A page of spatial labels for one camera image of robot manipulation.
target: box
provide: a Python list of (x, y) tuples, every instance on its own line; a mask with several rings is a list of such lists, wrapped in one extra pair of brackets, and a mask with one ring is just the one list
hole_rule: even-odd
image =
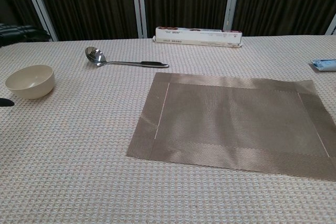
[(219, 47), (241, 47), (242, 32), (214, 29), (157, 27), (153, 40), (160, 43), (190, 44)]

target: toothpaste tube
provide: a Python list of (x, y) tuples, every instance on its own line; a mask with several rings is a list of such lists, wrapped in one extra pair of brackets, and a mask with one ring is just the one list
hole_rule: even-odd
[(319, 71), (336, 71), (336, 60), (312, 60), (311, 63)]

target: bowl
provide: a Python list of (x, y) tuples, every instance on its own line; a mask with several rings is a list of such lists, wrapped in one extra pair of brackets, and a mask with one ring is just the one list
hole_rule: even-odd
[(54, 88), (55, 75), (50, 66), (34, 65), (12, 73), (5, 85), (17, 97), (37, 99)]

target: black object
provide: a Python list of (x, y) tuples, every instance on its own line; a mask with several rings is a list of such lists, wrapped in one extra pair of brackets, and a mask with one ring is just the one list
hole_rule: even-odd
[(141, 65), (144, 65), (144, 67), (151, 67), (151, 66), (161, 66), (161, 67), (169, 67), (168, 64), (164, 64), (161, 62), (157, 62), (157, 61), (141, 61), (140, 62)]
[(10, 99), (0, 98), (0, 107), (10, 107), (14, 106), (14, 102)]
[(27, 40), (48, 41), (50, 35), (34, 26), (0, 24), (0, 47)]

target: table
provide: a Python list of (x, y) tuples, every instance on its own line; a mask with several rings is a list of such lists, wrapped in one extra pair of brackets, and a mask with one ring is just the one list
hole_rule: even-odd
[[(150, 69), (89, 63), (155, 60)], [(336, 222), (336, 183), (286, 175), (145, 161), (126, 151), (157, 71), (312, 79), (336, 121), (336, 36), (245, 37), (241, 48), (156, 44), (150, 39), (20, 43), (0, 48), (0, 222)], [(15, 70), (46, 64), (52, 92), (35, 101), (4, 86)]]

